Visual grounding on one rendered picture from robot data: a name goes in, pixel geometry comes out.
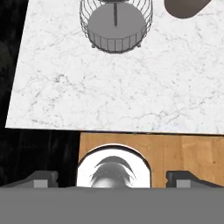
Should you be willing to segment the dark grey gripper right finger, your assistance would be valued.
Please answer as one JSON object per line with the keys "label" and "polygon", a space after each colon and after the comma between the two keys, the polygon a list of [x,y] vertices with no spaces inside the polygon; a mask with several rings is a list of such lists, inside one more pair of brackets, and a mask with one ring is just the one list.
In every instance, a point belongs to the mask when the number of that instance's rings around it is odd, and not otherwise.
{"label": "dark grey gripper right finger", "polygon": [[166,187],[173,188],[196,188],[196,187],[219,187],[219,185],[197,178],[189,171],[167,171]]}

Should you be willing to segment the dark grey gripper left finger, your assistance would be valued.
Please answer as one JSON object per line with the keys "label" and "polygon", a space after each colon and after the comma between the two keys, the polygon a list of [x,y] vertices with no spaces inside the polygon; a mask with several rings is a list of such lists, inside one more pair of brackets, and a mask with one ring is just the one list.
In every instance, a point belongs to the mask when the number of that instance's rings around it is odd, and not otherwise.
{"label": "dark grey gripper left finger", "polygon": [[56,171],[35,171],[25,179],[4,185],[3,188],[57,188],[59,174]]}

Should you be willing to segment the wooden cupboard front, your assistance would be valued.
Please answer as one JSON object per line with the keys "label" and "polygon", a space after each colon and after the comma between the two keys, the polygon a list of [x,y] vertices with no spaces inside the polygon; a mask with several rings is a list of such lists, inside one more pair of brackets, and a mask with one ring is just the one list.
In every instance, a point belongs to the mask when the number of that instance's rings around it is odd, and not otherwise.
{"label": "wooden cupboard front", "polygon": [[103,144],[125,144],[141,152],[150,164],[153,187],[165,187],[165,173],[172,170],[188,170],[224,186],[224,136],[81,133],[79,159]]}

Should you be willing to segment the white and black round object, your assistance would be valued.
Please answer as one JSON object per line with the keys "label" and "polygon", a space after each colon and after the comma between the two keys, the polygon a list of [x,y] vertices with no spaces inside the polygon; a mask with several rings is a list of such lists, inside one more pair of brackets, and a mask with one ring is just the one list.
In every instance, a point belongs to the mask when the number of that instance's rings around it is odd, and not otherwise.
{"label": "white and black round object", "polygon": [[80,160],[76,185],[93,188],[151,188],[151,167],[137,150],[118,143],[97,146]]}

